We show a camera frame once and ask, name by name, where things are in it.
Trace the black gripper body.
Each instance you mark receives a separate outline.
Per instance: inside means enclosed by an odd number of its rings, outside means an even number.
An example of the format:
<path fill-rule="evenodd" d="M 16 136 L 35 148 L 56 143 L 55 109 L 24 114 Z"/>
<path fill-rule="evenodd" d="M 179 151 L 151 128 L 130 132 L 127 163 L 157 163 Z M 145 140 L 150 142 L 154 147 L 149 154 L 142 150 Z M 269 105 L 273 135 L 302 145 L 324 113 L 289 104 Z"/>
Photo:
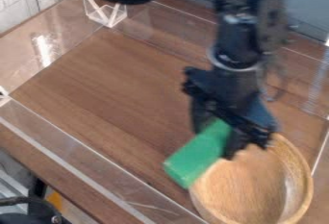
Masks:
<path fill-rule="evenodd" d="M 189 66 L 183 70 L 182 91 L 190 99 L 215 102 L 214 115 L 225 123 L 253 123 L 269 126 L 278 122 L 261 98 L 256 72 L 231 72 L 214 67 L 211 70 Z"/>

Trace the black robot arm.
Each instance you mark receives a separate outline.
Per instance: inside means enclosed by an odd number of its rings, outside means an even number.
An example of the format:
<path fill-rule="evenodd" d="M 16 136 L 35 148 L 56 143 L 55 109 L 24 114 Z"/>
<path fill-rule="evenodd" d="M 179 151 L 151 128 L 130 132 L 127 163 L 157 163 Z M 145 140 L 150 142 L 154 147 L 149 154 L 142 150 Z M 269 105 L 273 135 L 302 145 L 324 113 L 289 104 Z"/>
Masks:
<path fill-rule="evenodd" d="M 107 0 L 141 5 L 154 0 Z M 209 52 L 210 70 L 185 70 L 183 92 L 191 97 L 191 120 L 197 133 L 214 118 L 231 131 L 223 157 L 250 144 L 265 148 L 278 122 L 262 101 L 261 75 L 285 44 L 285 0 L 213 0 L 218 21 L 215 42 Z"/>

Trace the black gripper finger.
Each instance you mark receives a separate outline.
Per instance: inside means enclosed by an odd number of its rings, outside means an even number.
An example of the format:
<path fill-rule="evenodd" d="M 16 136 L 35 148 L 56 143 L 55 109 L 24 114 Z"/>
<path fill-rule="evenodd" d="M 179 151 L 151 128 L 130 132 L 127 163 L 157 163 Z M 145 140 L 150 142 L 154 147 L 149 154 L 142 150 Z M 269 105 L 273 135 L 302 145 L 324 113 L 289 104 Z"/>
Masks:
<path fill-rule="evenodd" d="M 266 149 L 272 134 L 277 131 L 277 124 L 260 126 L 253 123 L 225 123 L 225 125 L 227 126 L 229 132 L 222 157 L 226 160 L 233 160 L 235 154 L 245 150 L 252 144 L 261 149 Z"/>
<path fill-rule="evenodd" d="M 195 135 L 215 136 L 218 134 L 218 119 L 214 115 L 217 105 L 211 100 L 193 98 L 190 101 L 190 121 Z"/>

